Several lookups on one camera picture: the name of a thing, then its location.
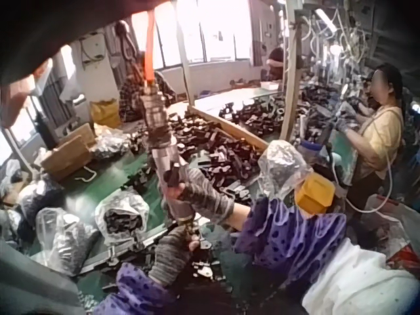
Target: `yellow box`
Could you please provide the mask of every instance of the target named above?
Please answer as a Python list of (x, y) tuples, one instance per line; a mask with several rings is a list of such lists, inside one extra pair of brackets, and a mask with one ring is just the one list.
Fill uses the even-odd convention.
[(296, 204), (307, 213), (325, 213), (333, 203), (335, 186), (318, 173), (310, 174), (295, 194)]

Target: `dark hair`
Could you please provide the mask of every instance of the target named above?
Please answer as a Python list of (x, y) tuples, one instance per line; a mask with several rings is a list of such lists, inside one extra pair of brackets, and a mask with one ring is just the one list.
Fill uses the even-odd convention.
[(366, 78), (366, 81), (367, 82), (372, 82), (372, 77), (373, 77), (373, 74), (375, 74), (375, 72), (374, 71), (372, 71), (372, 72), (370, 72), (369, 73), (369, 75), (367, 76), (367, 78)]
[(401, 100), (401, 111), (402, 117), (406, 115), (406, 102), (402, 97), (402, 75), (398, 68), (392, 64), (384, 63), (381, 64), (376, 70), (380, 70), (383, 73), (384, 78), (387, 80), (388, 85), (392, 84), (394, 88), (394, 96), (397, 100)]

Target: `ceiling light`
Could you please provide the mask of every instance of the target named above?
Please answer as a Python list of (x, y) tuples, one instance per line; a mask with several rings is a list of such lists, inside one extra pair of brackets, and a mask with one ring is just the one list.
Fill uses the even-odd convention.
[(341, 48), (341, 46), (338, 44), (333, 44), (329, 47), (329, 51), (334, 56), (339, 56), (341, 52), (343, 51), (343, 48)]
[(315, 12), (321, 18), (321, 20), (323, 20), (324, 23), (327, 24), (327, 26), (331, 30), (331, 32), (335, 33), (337, 31), (337, 28), (335, 27), (333, 21), (331, 21), (331, 19), (326, 15), (324, 10), (316, 9)]

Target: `clear plastic bag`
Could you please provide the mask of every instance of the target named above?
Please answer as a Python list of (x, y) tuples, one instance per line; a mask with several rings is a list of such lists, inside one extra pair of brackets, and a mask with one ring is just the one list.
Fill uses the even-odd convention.
[(68, 276), (79, 274), (99, 236), (96, 228), (61, 208), (42, 209), (36, 232), (42, 247), (36, 261)]
[(63, 194), (63, 187), (49, 175), (33, 180), (19, 193), (18, 204), (28, 224), (35, 226), (35, 219), (40, 210), (52, 206)]
[(4, 198), (12, 188), (12, 184), (22, 180), (22, 172), (17, 159), (10, 159), (6, 165), (6, 176), (0, 183), (0, 199)]
[(116, 190), (96, 207), (96, 224), (111, 245), (131, 240), (147, 229), (149, 205), (132, 188)]
[(290, 143), (272, 141), (260, 160), (258, 183), (263, 194), (283, 200), (290, 191), (313, 172), (303, 156)]
[(122, 156), (129, 150), (128, 136), (120, 130), (107, 126), (95, 126), (96, 144), (91, 148), (93, 158), (97, 161)]

